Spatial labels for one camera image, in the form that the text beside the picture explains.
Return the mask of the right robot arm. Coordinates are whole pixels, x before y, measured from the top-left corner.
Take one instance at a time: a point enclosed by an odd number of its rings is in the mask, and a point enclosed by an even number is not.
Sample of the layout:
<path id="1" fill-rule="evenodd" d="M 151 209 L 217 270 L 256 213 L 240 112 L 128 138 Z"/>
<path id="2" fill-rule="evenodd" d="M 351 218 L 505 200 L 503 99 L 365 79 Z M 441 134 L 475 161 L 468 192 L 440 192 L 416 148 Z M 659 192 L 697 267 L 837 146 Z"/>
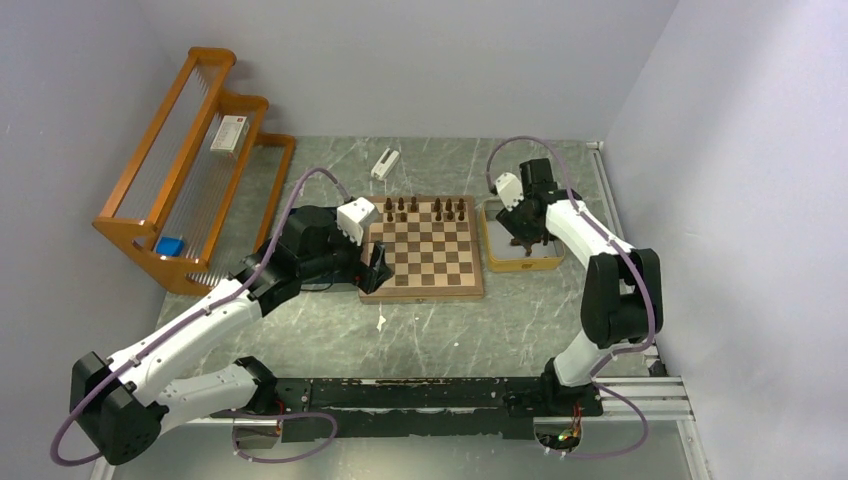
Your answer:
<path id="1" fill-rule="evenodd" d="M 548 366 L 555 377 L 539 391 L 542 406 L 562 414 L 613 358 L 641 353 L 661 330 L 662 282 L 658 254 L 635 248 L 605 227 L 571 188 L 560 186 L 547 158 L 520 172 L 489 177 L 503 207 L 496 216 L 513 239 L 530 249 L 556 239 L 585 269 L 581 331 Z"/>

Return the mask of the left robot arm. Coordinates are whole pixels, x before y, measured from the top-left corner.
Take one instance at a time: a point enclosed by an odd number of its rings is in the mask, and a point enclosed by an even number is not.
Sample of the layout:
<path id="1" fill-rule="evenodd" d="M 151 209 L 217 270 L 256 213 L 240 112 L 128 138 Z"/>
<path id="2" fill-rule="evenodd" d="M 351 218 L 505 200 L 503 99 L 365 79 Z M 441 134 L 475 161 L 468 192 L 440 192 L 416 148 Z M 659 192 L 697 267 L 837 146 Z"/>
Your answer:
<path id="1" fill-rule="evenodd" d="M 243 258 L 191 310 L 107 358 L 89 352 L 71 370 L 70 416 L 111 465 L 138 457 L 162 434 L 209 413 L 261 416 L 277 400 L 277 379 L 254 357 L 213 373 L 179 373 L 228 334 L 298 296 L 313 280 L 348 283 L 371 294 L 392 272 L 381 242 L 369 245 L 377 207 L 360 197 L 339 207 L 307 205 Z"/>

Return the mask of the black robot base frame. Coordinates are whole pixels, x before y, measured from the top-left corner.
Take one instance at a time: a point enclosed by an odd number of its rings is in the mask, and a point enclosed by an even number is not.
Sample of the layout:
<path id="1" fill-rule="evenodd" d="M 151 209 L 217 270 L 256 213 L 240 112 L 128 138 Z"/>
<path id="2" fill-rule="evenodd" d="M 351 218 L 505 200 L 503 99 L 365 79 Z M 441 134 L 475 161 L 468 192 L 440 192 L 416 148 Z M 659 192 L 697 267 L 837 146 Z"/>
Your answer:
<path id="1" fill-rule="evenodd" d="M 603 413 L 600 392 L 588 384 L 559 389 L 553 374 L 539 377 L 413 379 L 279 378 L 263 385 L 242 412 L 299 414 L 283 424 L 283 442 L 327 437 L 499 435 L 532 440 L 535 423 Z"/>

